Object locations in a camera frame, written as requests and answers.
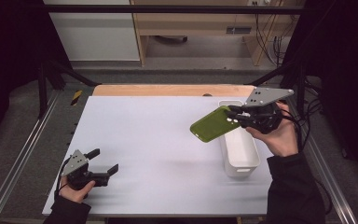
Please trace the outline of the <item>black horizontal frame bar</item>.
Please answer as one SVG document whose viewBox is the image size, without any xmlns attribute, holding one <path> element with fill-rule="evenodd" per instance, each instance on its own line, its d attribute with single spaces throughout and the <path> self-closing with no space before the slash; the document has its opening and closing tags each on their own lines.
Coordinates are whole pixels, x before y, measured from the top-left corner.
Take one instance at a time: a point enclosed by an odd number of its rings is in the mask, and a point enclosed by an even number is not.
<svg viewBox="0 0 358 224">
<path fill-rule="evenodd" d="M 163 5 L 43 5 L 47 12 L 61 13 L 184 13 L 184 14 L 278 14 L 300 15 L 303 7 L 220 7 L 220 6 L 163 6 Z"/>
</svg>

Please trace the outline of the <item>green phone case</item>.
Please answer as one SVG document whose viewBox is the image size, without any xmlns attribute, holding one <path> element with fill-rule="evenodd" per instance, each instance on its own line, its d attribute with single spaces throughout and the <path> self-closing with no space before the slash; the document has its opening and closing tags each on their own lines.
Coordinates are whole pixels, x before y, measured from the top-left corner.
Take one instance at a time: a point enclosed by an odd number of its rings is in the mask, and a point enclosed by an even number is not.
<svg viewBox="0 0 358 224">
<path fill-rule="evenodd" d="M 230 119 L 227 112 L 230 109 L 227 105 L 221 105 L 213 112 L 202 119 L 199 119 L 190 126 L 190 131 L 199 138 L 200 141 L 208 143 L 230 131 L 240 127 L 238 122 Z"/>
</svg>

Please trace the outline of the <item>black metal stand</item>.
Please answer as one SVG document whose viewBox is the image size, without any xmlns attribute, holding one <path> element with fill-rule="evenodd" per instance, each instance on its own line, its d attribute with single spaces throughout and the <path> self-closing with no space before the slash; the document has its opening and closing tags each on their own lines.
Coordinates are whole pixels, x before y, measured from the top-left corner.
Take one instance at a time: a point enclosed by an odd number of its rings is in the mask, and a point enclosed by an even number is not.
<svg viewBox="0 0 358 224">
<path fill-rule="evenodd" d="M 49 82 L 54 90 L 63 90 L 66 82 L 62 74 L 69 75 L 70 77 L 80 81 L 81 83 L 89 86 L 96 87 L 98 83 L 78 74 L 73 69 L 66 67 L 55 61 L 46 61 L 41 63 L 37 71 L 38 92 L 39 92 L 39 115 L 41 119 L 48 111 L 48 93 L 47 82 Z"/>
<path fill-rule="evenodd" d="M 305 117 L 305 65 L 291 60 L 280 67 L 268 72 L 262 77 L 249 82 L 255 87 L 274 87 L 293 89 L 296 97 L 296 112 L 301 118 Z"/>
</svg>

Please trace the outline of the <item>aluminium rail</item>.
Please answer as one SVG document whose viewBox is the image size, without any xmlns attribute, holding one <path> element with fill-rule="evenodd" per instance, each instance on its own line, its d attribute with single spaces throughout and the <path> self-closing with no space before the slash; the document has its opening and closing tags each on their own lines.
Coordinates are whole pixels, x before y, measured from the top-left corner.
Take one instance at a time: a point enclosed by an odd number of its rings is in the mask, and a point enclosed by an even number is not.
<svg viewBox="0 0 358 224">
<path fill-rule="evenodd" d="M 11 192 L 13 191 L 14 187 L 16 186 L 16 184 L 21 176 L 21 173 L 25 167 L 25 164 L 27 163 L 32 152 L 34 151 L 34 148 L 35 148 L 42 132 L 44 131 L 46 124 L 48 123 L 49 117 L 50 117 L 52 111 L 54 110 L 60 95 L 61 95 L 60 91 L 53 91 L 52 94 L 50 95 L 50 97 L 48 99 L 48 106 L 47 106 L 46 112 L 43 114 L 43 116 L 41 118 L 39 118 L 36 121 L 31 133 L 27 137 L 26 142 L 22 146 L 18 157 L 16 158 L 14 164 L 12 165 L 11 169 L 9 170 L 9 172 L 5 178 L 5 181 L 1 185 L 1 187 L 0 187 L 0 214 L 3 211 L 3 208 L 5 207 Z"/>
<path fill-rule="evenodd" d="M 315 138 L 310 133 L 310 126 L 304 122 L 300 127 L 303 137 L 303 149 L 310 155 L 310 160 L 317 172 L 317 180 L 322 183 L 325 195 L 331 205 L 331 210 L 335 211 L 340 224 L 358 224 L 352 209 L 346 200 L 337 179 L 334 177 L 330 166 L 325 160 L 321 149 L 318 147 Z"/>
</svg>

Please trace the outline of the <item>yellow black floor tape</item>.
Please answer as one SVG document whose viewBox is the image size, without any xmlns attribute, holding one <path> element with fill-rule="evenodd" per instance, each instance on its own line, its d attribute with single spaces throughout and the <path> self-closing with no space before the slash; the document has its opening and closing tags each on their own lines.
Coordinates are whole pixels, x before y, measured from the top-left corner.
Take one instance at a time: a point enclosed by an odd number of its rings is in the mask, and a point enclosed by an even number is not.
<svg viewBox="0 0 358 224">
<path fill-rule="evenodd" d="M 71 101 L 71 105 L 76 105 L 83 91 L 76 91 Z"/>
</svg>

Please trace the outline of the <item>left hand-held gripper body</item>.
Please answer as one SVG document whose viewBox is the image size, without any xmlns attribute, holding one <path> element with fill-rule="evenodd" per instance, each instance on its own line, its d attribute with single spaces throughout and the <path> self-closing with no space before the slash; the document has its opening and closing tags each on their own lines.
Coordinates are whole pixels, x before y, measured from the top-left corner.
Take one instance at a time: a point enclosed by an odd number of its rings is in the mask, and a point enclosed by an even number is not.
<svg viewBox="0 0 358 224">
<path fill-rule="evenodd" d="M 69 185 L 74 189 L 84 188 L 91 180 L 95 187 L 106 187 L 109 181 L 108 173 L 93 173 L 89 170 L 89 159 L 87 153 L 76 150 L 68 159 L 62 170 L 62 176 L 66 176 Z"/>
</svg>

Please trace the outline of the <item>black curtain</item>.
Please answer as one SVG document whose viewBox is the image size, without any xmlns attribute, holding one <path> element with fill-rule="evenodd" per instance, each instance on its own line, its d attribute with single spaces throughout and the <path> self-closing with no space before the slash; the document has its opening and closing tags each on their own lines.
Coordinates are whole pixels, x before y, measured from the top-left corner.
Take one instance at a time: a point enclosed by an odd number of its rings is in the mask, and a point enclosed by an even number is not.
<svg viewBox="0 0 358 224">
<path fill-rule="evenodd" d="M 347 154 L 358 162 L 358 0 L 305 0 L 287 61 L 322 81 L 322 103 Z"/>
<path fill-rule="evenodd" d="M 0 123 L 10 93 L 35 80 L 41 63 L 71 65 L 51 17 L 36 9 L 44 4 L 44 0 L 0 0 Z"/>
</svg>

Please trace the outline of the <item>person's left hand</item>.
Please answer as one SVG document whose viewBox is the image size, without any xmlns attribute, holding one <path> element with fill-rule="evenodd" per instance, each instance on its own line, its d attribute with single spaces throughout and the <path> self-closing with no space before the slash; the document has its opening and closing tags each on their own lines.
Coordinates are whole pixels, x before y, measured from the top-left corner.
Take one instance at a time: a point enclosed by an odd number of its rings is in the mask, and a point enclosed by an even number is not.
<svg viewBox="0 0 358 224">
<path fill-rule="evenodd" d="M 93 189 L 95 182 L 91 180 L 84 188 L 82 189 L 72 189 L 69 185 L 67 177 L 64 176 L 61 178 L 61 185 L 59 187 L 59 195 L 63 198 L 72 201 L 74 203 L 83 203 L 86 195 Z"/>
</svg>

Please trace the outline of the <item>white cabinet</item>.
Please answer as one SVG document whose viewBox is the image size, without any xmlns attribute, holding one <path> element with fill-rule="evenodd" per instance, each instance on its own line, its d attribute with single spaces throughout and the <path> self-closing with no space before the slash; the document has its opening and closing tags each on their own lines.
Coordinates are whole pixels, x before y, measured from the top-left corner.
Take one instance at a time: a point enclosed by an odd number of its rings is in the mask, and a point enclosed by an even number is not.
<svg viewBox="0 0 358 224">
<path fill-rule="evenodd" d="M 139 61 L 131 13 L 50 13 L 71 62 Z"/>
</svg>

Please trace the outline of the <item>white table sheet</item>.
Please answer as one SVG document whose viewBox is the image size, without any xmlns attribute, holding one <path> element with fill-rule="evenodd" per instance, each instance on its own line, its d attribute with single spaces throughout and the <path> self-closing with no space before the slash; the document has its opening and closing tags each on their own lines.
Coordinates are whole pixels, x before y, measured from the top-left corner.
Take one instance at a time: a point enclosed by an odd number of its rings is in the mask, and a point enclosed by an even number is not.
<svg viewBox="0 0 358 224">
<path fill-rule="evenodd" d="M 190 131 L 218 107 L 218 97 L 91 96 L 68 148 L 101 153 L 92 172 L 118 165 L 107 186 L 86 200 L 98 217 L 235 217 L 263 215 L 271 182 L 267 147 L 251 139 L 260 163 L 245 178 L 230 177 L 219 140 Z"/>
</svg>

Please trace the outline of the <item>person's right hand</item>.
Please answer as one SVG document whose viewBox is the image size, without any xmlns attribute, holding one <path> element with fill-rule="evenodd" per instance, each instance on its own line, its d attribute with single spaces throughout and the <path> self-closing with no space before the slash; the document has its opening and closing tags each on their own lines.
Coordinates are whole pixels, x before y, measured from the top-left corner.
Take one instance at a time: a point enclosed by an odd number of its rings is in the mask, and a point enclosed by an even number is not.
<svg viewBox="0 0 358 224">
<path fill-rule="evenodd" d="M 251 127 L 246 131 L 264 142 L 274 156 L 289 157 L 298 153 L 295 124 L 291 120 L 283 119 L 278 128 L 268 134 Z"/>
</svg>

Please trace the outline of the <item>white power strip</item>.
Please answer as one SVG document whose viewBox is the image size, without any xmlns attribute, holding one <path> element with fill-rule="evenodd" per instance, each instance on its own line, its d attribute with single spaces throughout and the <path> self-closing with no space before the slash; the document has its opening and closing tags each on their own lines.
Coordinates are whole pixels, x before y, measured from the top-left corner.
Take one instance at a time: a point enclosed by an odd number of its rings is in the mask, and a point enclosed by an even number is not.
<svg viewBox="0 0 358 224">
<path fill-rule="evenodd" d="M 272 0 L 248 0 L 249 7 L 268 7 Z"/>
</svg>

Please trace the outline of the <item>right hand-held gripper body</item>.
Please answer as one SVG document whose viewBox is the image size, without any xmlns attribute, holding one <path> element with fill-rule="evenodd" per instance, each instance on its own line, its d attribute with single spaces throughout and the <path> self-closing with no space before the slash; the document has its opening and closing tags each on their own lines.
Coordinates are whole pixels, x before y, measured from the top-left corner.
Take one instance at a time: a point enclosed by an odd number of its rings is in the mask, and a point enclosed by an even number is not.
<svg viewBox="0 0 358 224">
<path fill-rule="evenodd" d="M 282 121 L 282 112 L 277 102 L 294 93 L 291 89 L 254 87 L 240 107 L 238 121 L 243 127 L 252 127 L 263 134 L 271 133 Z"/>
</svg>

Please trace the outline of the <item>white plastic storage box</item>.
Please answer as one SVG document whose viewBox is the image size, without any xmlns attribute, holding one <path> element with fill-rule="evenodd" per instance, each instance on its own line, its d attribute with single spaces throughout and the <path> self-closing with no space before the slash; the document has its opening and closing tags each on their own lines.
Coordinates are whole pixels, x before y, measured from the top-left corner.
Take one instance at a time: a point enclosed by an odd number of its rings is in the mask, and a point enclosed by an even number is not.
<svg viewBox="0 0 358 224">
<path fill-rule="evenodd" d="M 219 138 L 224 168 L 233 178 L 248 177 L 260 164 L 254 138 L 242 127 Z"/>
</svg>

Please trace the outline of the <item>wooden desk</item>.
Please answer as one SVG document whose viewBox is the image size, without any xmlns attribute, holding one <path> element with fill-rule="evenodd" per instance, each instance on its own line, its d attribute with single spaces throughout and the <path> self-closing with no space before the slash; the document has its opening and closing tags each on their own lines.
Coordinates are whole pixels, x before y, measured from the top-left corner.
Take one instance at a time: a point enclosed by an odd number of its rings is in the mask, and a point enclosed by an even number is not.
<svg viewBox="0 0 358 224">
<path fill-rule="evenodd" d="M 130 0 L 136 5 L 248 7 L 248 0 Z M 303 0 L 272 0 L 269 7 L 301 7 Z M 176 14 L 135 13 L 140 36 L 237 35 L 247 47 L 255 66 L 269 54 L 275 36 L 290 37 L 297 15 L 273 14 Z"/>
</svg>

